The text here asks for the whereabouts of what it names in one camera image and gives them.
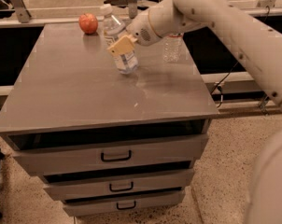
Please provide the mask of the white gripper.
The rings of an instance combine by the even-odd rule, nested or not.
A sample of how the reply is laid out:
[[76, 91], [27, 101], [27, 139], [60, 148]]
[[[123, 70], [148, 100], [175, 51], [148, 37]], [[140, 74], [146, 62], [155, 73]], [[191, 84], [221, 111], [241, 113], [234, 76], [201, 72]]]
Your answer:
[[161, 40], [154, 32], [149, 20], [149, 10], [139, 13], [127, 26], [129, 35], [122, 36], [107, 48], [112, 56], [120, 56], [134, 50], [134, 44], [150, 46]]

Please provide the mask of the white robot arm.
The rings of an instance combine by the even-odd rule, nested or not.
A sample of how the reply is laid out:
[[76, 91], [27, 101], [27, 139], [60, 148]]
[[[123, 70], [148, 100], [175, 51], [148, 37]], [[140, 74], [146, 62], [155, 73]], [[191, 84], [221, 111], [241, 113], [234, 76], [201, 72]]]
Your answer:
[[[150, 46], [173, 33], [210, 29], [282, 111], [282, 34], [227, 0], [162, 0], [137, 15], [110, 45], [113, 56]], [[282, 224], [282, 130], [256, 160], [245, 224]]]

